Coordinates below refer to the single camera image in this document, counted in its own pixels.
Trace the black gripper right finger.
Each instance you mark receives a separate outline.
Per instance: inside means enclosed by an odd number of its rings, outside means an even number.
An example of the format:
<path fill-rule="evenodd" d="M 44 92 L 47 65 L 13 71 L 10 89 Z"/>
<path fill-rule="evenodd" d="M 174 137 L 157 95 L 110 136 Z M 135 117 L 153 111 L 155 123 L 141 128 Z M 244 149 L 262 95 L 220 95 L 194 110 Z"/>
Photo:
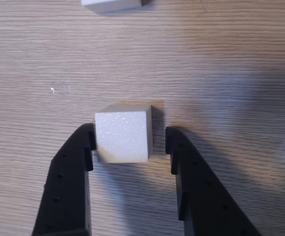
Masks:
<path fill-rule="evenodd" d="M 188 137 L 165 129 L 165 152 L 175 176 L 178 219 L 186 236 L 258 236 L 260 233 Z"/>

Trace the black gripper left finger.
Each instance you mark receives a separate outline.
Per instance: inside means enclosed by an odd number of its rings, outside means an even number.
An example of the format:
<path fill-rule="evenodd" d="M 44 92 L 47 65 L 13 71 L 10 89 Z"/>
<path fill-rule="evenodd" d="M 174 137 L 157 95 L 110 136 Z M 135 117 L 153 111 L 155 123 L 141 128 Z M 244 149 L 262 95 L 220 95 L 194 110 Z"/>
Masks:
<path fill-rule="evenodd" d="M 90 236 L 88 173 L 96 149 L 94 125 L 81 125 L 51 160 L 34 236 Z"/>

